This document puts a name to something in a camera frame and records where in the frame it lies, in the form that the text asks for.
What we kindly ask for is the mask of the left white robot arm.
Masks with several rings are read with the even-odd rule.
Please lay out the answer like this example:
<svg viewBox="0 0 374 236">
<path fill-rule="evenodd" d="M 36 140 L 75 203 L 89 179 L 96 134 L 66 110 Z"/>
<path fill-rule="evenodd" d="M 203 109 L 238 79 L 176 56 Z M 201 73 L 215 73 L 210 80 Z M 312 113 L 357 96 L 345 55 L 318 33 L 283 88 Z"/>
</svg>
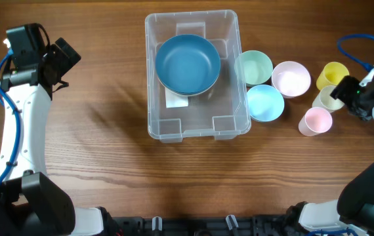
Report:
<svg viewBox="0 0 374 236">
<path fill-rule="evenodd" d="M 45 131 L 53 87 L 80 55 L 64 40 L 10 39 L 0 63 L 5 122 L 0 151 L 0 235 L 105 235 L 107 214 L 80 208 L 47 176 Z"/>
</svg>

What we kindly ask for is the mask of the cream cup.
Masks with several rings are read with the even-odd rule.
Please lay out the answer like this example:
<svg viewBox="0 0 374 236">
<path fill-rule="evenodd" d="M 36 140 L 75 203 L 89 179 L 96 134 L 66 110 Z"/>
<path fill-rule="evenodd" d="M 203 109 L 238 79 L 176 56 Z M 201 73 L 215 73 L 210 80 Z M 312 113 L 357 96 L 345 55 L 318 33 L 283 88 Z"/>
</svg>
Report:
<svg viewBox="0 0 374 236">
<path fill-rule="evenodd" d="M 320 93 L 314 99 L 312 107 L 319 107 L 326 109 L 329 113 L 333 113 L 341 109 L 344 106 L 344 103 L 339 99 L 334 99 L 331 97 L 331 93 L 334 91 L 336 86 L 329 85 L 321 89 Z"/>
</svg>

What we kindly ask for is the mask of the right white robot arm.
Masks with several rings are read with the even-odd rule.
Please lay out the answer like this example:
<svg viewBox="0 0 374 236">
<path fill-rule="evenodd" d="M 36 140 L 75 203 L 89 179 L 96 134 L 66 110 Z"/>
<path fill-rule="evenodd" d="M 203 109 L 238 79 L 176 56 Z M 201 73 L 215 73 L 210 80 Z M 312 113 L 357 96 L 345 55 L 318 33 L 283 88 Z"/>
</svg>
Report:
<svg viewBox="0 0 374 236">
<path fill-rule="evenodd" d="M 344 102 L 351 114 L 374 120 L 374 86 L 367 88 L 346 76 L 331 97 Z M 299 225 L 309 235 L 374 235 L 374 162 L 343 189 L 337 200 L 305 204 Z"/>
</svg>

